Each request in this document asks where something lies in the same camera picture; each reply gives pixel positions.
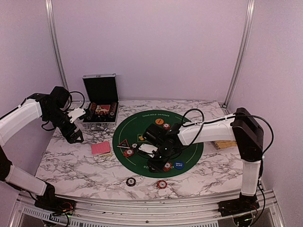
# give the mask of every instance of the white wall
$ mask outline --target white wall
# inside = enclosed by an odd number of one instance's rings
[[[44,1],[0,1],[0,56],[0,116],[29,95],[49,93],[60,85]],[[16,166],[31,174],[36,173],[52,135],[41,129],[41,123],[32,122],[3,147]],[[8,226],[17,195],[0,182],[0,226]]]
[[[246,107],[272,125],[263,181],[275,191],[285,226],[294,227],[303,219],[302,98],[303,1],[258,0],[230,108]]]
[[[122,99],[222,102],[232,77],[247,0],[54,0],[69,88],[82,76],[121,74]]]

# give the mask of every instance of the vertical metal post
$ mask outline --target vertical metal post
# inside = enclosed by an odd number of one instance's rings
[[[54,53],[56,56],[56,62],[57,62],[58,70],[60,73],[61,83],[65,89],[69,90],[67,81],[66,81],[66,77],[65,77],[65,73],[64,73],[64,69],[63,69],[61,56],[60,56],[60,51],[59,51],[59,45],[58,45],[56,27],[55,27],[55,20],[54,20],[54,16],[53,16],[52,0],[45,0],[45,5],[46,5],[46,14],[47,14],[47,18],[48,18],[49,29],[50,29],[52,43],[53,43],[53,50],[54,50]]]
[[[253,16],[253,13],[254,13],[255,2],[256,2],[255,0],[249,0],[248,1],[240,50],[239,50],[237,62],[236,62],[236,65],[235,65],[235,69],[233,71],[232,80],[231,80],[231,83],[229,85],[228,92],[227,92],[227,95],[226,95],[226,98],[225,98],[225,101],[224,101],[224,104],[223,104],[224,108],[228,107],[228,105],[229,105],[229,103],[232,99],[232,95],[234,93],[236,83],[237,83],[237,80],[238,80],[238,77],[239,77],[243,56],[244,56],[245,50],[247,48],[248,39],[249,39],[249,36],[250,36],[252,16]]]

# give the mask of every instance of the marble tabletop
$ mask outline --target marble tabletop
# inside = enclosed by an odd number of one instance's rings
[[[215,101],[120,101],[117,125],[128,116],[146,110],[167,110],[183,115],[188,109],[199,108],[205,119],[224,116]],[[197,112],[187,118],[200,120]],[[204,143],[203,154],[198,163],[184,174],[164,178],[165,189],[158,189],[159,179],[137,175],[125,168],[115,157],[100,158],[91,154],[91,145],[109,141],[116,127],[107,131],[90,131],[76,121],[82,130],[84,142],[69,144],[56,129],[43,155],[36,177],[56,188],[60,195],[92,199],[153,200],[184,198],[241,188],[242,161],[237,147],[218,150],[212,142]],[[129,187],[126,179],[133,177],[136,185]]]

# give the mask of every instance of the robotic arm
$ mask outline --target robotic arm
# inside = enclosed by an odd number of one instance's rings
[[[63,87],[55,87],[51,94],[35,93],[24,102],[0,118],[0,180],[11,186],[32,192],[38,196],[35,205],[47,210],[57,210],[65,201],[55,197],[54,187],[9,161],[2,149],[5,143],[24,126],[42,117],[44,122],[51,122],[53,129],[58,127],[69,143],[83,142],[83,135],[74,121],[85,114],[77,108],[71,112],[62,111],[70,97]]]
[[[143,137],[158,149],[147,164],[152,171],[159,172],[171,156],[183,152],[192,143],[235,140],[243,160],[241,193],[238,199],[220,202],[219,211],[222,216],[228,216],[259,208],[256,190],[262,174],[264,132],[257,121],[248,115],[250,113],[245,108],[238,108],[236,113],[223,118],[208,122],[187,122],[183,126],[178,123],[169,131],[151,124]]]

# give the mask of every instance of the poker mat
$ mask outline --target poker mat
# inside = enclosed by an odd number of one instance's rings
[[[143,158],[142,155],[140,156],[135,152],[132,156],[125,157],[123,152],[126,149],[117,147],[124,142],[125,139],[130,147],[133,143],[137,143],[138,146],[142,145],[142,143],[150,144],[142,137],[150,124],[154,123],[163,127],[163,124],[168,123],[172,126],[175,123],[181,122],[181,119],[181,115],[164,110],[143,111],[129,116],[118,125],[113,136],[113,150],[116,157],[127,169],[146,177],[167,178],[185,173],[195,166],[200,159],[203,152],[203,143],[193,144],[184,150],[176,159],[170,159],[169,162],[173,167],[167,172],[162,171],[159,173],[152,173],[149,171],[149,168],[146,165],[147,159]],[[183,164],[183,168],[175,168],[175,163],[177,166],[180,162]]]

